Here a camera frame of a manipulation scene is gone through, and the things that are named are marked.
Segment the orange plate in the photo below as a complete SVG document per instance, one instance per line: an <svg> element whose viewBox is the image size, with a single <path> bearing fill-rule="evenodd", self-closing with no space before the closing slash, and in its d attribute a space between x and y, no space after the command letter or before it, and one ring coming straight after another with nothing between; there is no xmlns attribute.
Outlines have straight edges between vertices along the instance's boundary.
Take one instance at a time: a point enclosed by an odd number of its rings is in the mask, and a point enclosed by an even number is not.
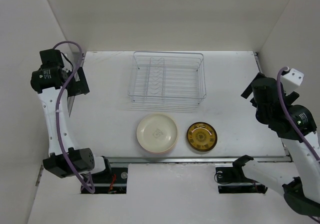
<svg viewBox="0 0 320 224"><path fill-rule="evenodd" d="M152 154L168 153L175 148L177 140L177 135L162 135L158 138L153 138L146 150Z"/></svg>

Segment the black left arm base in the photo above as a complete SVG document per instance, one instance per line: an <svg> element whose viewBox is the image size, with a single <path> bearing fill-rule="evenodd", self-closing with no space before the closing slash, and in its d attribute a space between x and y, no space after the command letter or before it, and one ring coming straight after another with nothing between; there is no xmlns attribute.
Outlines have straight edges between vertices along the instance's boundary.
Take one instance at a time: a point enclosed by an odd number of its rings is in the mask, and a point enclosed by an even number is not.
<svg viewBox="0 0 320 224"><path fill-rule="evenodd" d="M95 187L94 194L126 194L128 167L111 167L111 172L104 171L92 174Z"/></svg>

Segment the cream plate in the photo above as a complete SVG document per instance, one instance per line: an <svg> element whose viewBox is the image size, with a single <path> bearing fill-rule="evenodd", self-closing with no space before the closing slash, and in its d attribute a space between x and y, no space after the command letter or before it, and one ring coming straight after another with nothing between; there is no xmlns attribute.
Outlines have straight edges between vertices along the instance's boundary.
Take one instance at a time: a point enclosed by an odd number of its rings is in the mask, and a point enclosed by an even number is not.
<svg viewBox="0 0 320 224"><path fill-rule="evenodd" d="M147 146L153 138L162 135L177 135L179 137L176 122L170 116L162 113L146 115L136 129L137 141L145 151L147 151Z"/></svg>

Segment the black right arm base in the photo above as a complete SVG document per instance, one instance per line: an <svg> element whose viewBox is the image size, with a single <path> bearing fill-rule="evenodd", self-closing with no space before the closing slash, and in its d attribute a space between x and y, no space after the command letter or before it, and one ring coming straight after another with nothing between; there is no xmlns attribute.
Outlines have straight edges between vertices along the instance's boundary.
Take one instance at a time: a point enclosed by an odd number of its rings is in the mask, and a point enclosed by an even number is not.
<svg viewBox="0 0 320 224"><path fill-rule="evenodd" d="M216 167L214 180L220 194L265 194L268 187L245 178L234 167Z"/></svg>

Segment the white wire dish rack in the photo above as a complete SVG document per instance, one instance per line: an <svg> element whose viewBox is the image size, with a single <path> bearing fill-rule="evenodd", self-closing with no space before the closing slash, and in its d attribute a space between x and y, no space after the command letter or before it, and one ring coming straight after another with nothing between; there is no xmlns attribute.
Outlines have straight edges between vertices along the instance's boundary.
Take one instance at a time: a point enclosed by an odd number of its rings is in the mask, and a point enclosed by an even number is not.
<svg viewBox="0 0 320 224"><path fill-rule="evenodd" d="M207 96L200 52L135 51L128 96L133 102L199 105Z"/></svg>

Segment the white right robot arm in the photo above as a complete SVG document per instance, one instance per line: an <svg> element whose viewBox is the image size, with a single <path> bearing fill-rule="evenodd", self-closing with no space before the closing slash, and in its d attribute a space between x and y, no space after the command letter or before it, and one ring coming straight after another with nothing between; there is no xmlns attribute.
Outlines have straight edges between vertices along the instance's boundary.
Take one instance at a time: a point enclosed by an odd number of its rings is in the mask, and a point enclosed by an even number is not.
<svg viewBox="0 0 320 224"><path fill-rule="evenodd" d="M256 119L276 132L289 150L299 176L281 174L248 155L233 162L231 174L237 181L248 179L274 190L294 212L316 220L320 216L320 145L311 112L294 104L299 97L295 88L302 78L285 69L277 78L258 73L241 95L253 95Z"/></svg>

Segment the yellow patterned dark plate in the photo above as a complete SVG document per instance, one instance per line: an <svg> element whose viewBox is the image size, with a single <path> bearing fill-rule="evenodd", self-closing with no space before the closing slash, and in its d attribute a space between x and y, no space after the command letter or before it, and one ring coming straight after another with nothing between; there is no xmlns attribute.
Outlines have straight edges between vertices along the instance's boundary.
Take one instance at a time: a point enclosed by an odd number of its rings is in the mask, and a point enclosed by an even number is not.
<svg viewBox="0 0 320 224"><path fill-rule="evenodd" d="M189 145L199 152L212 150L218 142L216 130L205 122L195 122L189 126L186 138Z"/></svg>

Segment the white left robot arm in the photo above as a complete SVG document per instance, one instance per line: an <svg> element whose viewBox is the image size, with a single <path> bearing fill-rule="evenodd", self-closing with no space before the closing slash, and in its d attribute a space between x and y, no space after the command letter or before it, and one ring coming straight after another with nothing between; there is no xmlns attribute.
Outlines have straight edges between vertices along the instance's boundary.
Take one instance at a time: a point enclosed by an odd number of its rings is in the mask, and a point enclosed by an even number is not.
<svg viewBox="0 0 320 224"><path fill-rule="evenodd" d="M83 68L72 77L72 72L64 69L59 50L47 49L39 54L42 64L32 73L30 84L41 101L49 137L48 158L42 161L44 168L59 178L74 176L77 171L90 172L103 183L109 181L112 170L107 158L80 147L71 130L68 98L90 91Z"/></svg>

